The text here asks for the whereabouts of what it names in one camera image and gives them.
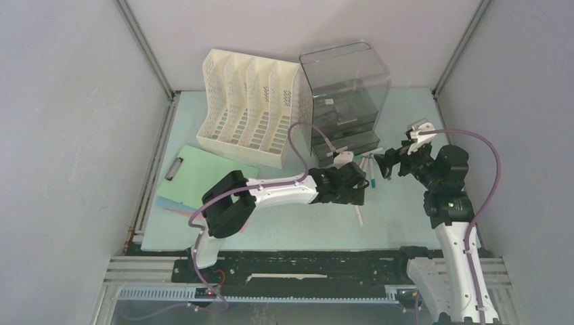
white file organizer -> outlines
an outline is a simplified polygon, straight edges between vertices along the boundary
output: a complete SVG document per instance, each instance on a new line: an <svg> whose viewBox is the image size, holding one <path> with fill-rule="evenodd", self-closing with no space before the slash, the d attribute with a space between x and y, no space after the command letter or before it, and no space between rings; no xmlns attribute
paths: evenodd
<svg viewBox="0 0 574 325"><path fill-rule="evenodd" d="M212 49L203 62L208 113L197 139L207 151L282 168L287 130L311 121L299 64ZM310 136L308 127L302 129Z"/></svg>

light blue tabletop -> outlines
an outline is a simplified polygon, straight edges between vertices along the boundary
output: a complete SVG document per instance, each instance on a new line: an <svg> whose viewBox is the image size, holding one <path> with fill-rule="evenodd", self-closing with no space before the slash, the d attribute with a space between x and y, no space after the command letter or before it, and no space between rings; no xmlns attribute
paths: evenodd
<svg viewBox="0 0 574 325"><path fill-rule="evenodd" d="M375 130L380 145L398 148L405 140L409 124L427 118L442 128L435 102L427 88L392 88ZM159 177L163 179L183 145L200 148L196 134L207 115L203 91L181 93ZM444 135L433 141L433 156L447 144ZM316 166L314 158L309 158ZM276 178L302 173L301 163L291 152L283 169L258 166L262 178ZM368 188L361 207L364 226L360 226L353 206L339 204L289 204L262 209L251 215L244 231L226 239L223 250L357 251L392 249L403 245L440 248L422 208L424 187L412 176L383 180L379 172L376 188ZM148 215L141 249L173 251L193 244L197 230L187 226L187 217L165 210L156 204Z"/></svg>

